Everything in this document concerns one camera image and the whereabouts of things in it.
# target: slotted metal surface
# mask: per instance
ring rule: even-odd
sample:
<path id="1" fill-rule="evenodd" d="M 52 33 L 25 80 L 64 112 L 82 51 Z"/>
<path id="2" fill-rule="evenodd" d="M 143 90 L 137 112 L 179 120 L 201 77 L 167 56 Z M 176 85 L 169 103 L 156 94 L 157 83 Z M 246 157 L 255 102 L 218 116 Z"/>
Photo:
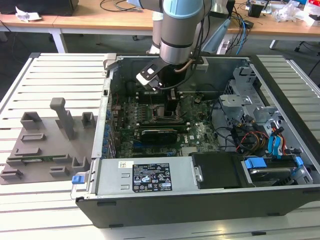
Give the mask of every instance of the slotted metal surface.
<path id="1" fill-rule="evenodd" d="M 69 77 L 61 73 L 59 78 L 31 78 L 30 76 L 34 76 L 30 72 L 33 71 L 33 67 L 102 67 L 102 59 L 102 54 L 47 53 L 42 54 L 38 59 L 28 61 L 10 89 L 12 94 L 6 95 L 0 104 L 0 110 L 2 110 L 0 113 L 0 169 L 19 135 L 20 116 L 26 109 L 39 112 L 41 117 L 53 117 L 55 112 L 49 107 L 43 108 L 44 103 L 48 103 L 52 97 L 64 97 L 67 102 L 70 101 L 67 109 L 69 108 L 73 115 L 85 110 L 98 113 L 102 83 L 96 84 L 96 82 L 103 79 L 98 72 L 92 73 L 99 77 L 87 77 L 87 75 L 79 77 L 78 72 L 74 74 L 69 72 Z M 28 85 L 31 91 L 24 91 L 24 85 L 27 82 L 40 83 L 35 85 L 37 91 L 33 90 L 31 84 Z M 69 181 L 0 185 L 0 239 L 301 240 L 317 239 L 320 236 L 320 202 L 318 201 L 279 217 L 98 229 L 78 209 L 74 200 L 71 200 L 71 187 L 72 184 Z M 253 236 L 252 232 L 256 231 L 266 232 L 266 235 Z"/>
<path id="2" fill-rule="evenodd" d="M 284 95 L 320 142 L 320 91 L 306 74 L 293 62 L 281 55 L 259 55 Z M 262 87 L 262 93 L 271 106 L 274 103 Z"/>

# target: robotic arm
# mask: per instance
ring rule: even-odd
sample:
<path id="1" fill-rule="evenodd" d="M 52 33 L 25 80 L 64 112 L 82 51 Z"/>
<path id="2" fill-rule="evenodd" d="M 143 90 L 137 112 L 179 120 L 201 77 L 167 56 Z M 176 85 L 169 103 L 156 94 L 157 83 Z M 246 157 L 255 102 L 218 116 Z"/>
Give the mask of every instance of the robotic arm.
<path id="1" fill-rule="evenodd" d="M 211 11 L 213 0 L 127 1 L 137 7 L 163 13 L 160 58 L 150 62 L 136 78 L 143 86 L 154 91 L 169 90 L 177 84 L 182 84 L 181 81 L 185 82 L 183 80 L 186 75 L 185 70 L 195 60 L 190 59 L 190 54 L 193 51 L 197 25 Z"/>

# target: blue drive latch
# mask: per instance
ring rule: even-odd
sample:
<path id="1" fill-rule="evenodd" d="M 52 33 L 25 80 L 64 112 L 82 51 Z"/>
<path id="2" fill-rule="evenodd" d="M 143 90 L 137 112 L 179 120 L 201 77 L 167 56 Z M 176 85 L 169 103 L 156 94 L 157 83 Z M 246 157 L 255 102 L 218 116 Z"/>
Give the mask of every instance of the blue drive latch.
<path id="1" fill-rule="evenodd" d="M 261 169 L 267 167 L 263 157 L 250 157 L 245 160 L 244 163 L 247 169 Z"/>

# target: red wire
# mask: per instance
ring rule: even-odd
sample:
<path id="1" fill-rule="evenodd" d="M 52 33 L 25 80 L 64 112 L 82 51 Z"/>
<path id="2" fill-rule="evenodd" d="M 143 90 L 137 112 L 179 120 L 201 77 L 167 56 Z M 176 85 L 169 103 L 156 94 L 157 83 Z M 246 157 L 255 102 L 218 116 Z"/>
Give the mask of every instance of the red wire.
<path id="1" fill-rule="evenodd" d="M 263 132 L 261 132 L 261 131 L 250 131 L 250 132 L 248 132 L 248 133 L 246 133 L 246 134 L 244 135 L 244 137 L 242 138 L 242 140 L 241 140 L 240 143 L 242 144 L 243 141 L 246 139 L 246 137 L 247 137 L 249 134 L 255 134 L 255 133 L 264 135 L 267 139 L 269 139 L 269 137 L 268 137 L 265 133 L 263 133 Z"/>

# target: white paper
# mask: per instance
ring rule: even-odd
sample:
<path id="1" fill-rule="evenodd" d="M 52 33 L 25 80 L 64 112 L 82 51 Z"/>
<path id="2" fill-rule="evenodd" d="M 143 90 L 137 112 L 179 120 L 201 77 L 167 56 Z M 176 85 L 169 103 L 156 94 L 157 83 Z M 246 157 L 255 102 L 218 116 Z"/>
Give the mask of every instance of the white paper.
<path id="1" fill-rule="evenodd" d="M 17 7 L 15 7 L 15 10 L 16 10 L 16 14 L 15 14 L 16 17 L 26 23 L 28 23 L 29 21 L 35 21 L 35 20 L 42 19 L 42 17 L 40 17 L 39 13 L 37 13 L 37 12 L 25 12 L 25 11 L 21 11 Z"/>

